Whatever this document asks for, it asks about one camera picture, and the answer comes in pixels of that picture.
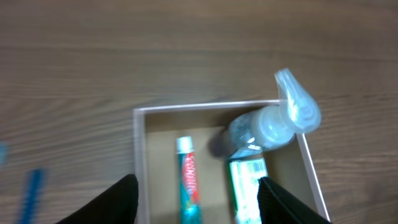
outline wood grain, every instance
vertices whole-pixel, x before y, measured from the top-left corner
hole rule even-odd
[[[131,108],[277,98],[289,67],[323,112],[308,136],[334,223],[398,222],[398,3],[0,2],[0,223],[47,171],[54,223],[133,171]]]

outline toothpaste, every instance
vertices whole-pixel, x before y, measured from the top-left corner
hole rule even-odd
[[[180,179],[180,223],[201,224],[197,167],[190,136],[177,139]]]

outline box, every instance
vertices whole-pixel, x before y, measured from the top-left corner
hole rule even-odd
[[[210,154],[208,142],[239,115],[278,104],[278,100],[260,100],[134,109],[134,163],[139,182],[136,222],[179,223],[176,139],[189,135],[197,157],[203,223],[234,223],[225,163]],[[304,134],[263,156],[270,178],[329,220]]]

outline barcode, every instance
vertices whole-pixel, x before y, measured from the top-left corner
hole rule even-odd
[[[253,169],[255,172],[263,171],[265,170],[264,164],[262,162],[254,162],[253,163]]]

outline black object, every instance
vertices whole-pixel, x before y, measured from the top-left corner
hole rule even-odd
[[[138,181],[129,174],[58,224],[133,224],[137,208]]]
[[[262,224],[330,224],[269,177],[259,181],[257,199]]]

